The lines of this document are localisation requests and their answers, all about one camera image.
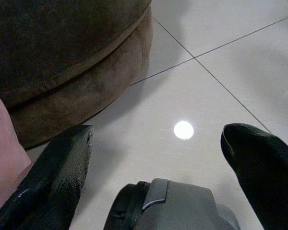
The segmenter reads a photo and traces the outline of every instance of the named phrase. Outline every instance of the floor tile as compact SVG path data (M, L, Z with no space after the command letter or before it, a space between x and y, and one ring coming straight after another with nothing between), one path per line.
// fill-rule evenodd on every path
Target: floor tile
M180 121L192 137L174 129ZM262 229L221 152L222 128L232 122L262 128L196 60L129 87L86 122L95 127L94 154L70 229L103 229L119 190L154 178L208 187L241 229Z
M194 56L288 17L286 0L155 0L152 9Z
M143 68L140 76L135 79L133 83L192 58L192 56L155 20L153 21L153 27L154 35L149 61L147 66Z
M288 144L288 19L198 59Z

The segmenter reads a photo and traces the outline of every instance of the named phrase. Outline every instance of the pink fabric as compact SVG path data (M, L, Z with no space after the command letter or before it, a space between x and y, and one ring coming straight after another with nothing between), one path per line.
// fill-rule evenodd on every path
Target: pink fabric
M21 181L17 177L30 163L18 142L8 111L0 100L0 207L15 191Z

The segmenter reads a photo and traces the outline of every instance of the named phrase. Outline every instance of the white tile floor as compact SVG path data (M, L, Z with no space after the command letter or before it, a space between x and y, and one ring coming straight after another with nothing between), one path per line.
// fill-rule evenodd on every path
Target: white tile floor
M152 8L148 73L86 122L95 149L71 229L103 229L121 188L161 177L210 188L242 230L262 230L219 140L223 125L243 122L288 143L288 1L156 0ZM174 134L181 120L194 128L189 140Z

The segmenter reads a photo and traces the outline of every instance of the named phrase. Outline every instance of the brown suede ottoman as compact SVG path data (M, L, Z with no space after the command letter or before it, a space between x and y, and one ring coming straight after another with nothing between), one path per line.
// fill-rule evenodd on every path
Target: brown suede ottoman
M0 98L29 148L115 100L152 41L151 0L0 0Z

